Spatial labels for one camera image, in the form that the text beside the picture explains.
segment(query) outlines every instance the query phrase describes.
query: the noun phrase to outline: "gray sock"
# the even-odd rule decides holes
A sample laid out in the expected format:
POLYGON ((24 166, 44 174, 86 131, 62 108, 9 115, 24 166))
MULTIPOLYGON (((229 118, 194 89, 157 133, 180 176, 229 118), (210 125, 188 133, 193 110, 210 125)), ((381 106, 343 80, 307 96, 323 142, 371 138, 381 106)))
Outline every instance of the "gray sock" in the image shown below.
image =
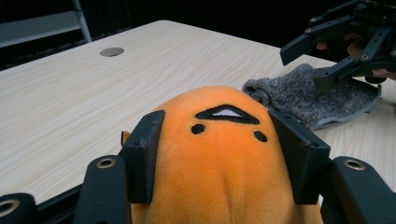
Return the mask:
POLYGON ((380 99, 381 85, 354 78, 329 92, 317 92, 313 77, 323 69, 303 63, 283 77, 250 79, 242 91, 269 109, 289 113, 310 130, 354 119, 380 99))

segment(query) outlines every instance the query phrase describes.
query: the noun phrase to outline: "orange plush toy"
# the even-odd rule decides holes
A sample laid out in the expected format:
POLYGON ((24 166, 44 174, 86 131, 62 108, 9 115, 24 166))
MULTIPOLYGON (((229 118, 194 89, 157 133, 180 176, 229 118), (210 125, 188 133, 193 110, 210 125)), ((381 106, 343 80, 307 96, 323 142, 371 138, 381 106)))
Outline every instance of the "orange plush toy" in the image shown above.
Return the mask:
POLYGON ((164 119, 151 203, 140 223, 322 223, 299 205, 268 110, 231 87, 188 91, 158 106, 164 119))

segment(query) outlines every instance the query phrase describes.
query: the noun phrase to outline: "grommet hole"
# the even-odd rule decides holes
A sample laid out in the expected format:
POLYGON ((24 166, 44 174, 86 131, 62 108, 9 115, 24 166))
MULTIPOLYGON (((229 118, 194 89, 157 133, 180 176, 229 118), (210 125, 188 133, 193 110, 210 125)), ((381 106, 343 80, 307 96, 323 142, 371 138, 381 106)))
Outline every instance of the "grommet hole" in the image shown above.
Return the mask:
POLYGON ((122 48, 109 48, 109 49, 104 49, 100 51, 100 55, 105 56, 105 57, 114 57, 117 55, 120 55, 124 52, 122 48))

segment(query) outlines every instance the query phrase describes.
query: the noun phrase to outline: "bolt hole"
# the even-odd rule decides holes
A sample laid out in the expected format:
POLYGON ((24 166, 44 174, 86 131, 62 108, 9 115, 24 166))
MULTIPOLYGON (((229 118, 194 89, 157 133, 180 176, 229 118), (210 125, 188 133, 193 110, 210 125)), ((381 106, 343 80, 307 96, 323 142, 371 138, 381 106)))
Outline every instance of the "bolt hole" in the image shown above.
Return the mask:
POLYGON ((116 163, 116 161, 114 159, 106 158, 106 159, 103 159, 103 160, 99 161, 98 163, 96 163, 96 166, 98 168, 105 169, 105 168, 113 166, 115 163, 116 163))
POLYGON ((344 164, 354 170, 364 170, 366 167, 358 161, 346 160, 344 164))
POLYGON ((20 201, 11 199, 0 202, 0 217, 10 214, 20 205, 20 201))

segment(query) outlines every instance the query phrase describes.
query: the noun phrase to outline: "black background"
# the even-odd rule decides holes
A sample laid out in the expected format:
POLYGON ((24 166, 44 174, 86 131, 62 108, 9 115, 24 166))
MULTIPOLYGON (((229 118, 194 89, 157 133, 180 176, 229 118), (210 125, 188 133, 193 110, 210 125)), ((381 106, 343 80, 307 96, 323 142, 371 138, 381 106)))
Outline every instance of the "black background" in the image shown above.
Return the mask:
MULTIPOLYGON (((347 0, 176 1, 79 0, 92 40, 157 20, 178 21, 281 48, 302 35, 308 20, 347 0)), ((17 21, 73 9, 72 0, 0 0, 0 22, 17 21)), ((0 49, 0 69, 84 44, 81 31, 0 49)), ((328 59, 321 51, 309 54, 328 59)))

